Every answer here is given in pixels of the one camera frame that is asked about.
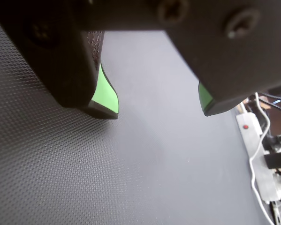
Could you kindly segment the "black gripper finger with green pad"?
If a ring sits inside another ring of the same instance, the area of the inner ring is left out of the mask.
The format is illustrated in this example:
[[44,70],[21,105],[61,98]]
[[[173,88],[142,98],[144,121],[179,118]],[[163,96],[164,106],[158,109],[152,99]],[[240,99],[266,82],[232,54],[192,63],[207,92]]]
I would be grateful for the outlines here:
[[206,116],[281,86],[281,0],[161,0],[159,21],[199,80]]
[[81,27],[87,0],[0,0],[0,25],[54,99],[103,120],[119,100],[101,64],[103,31]]

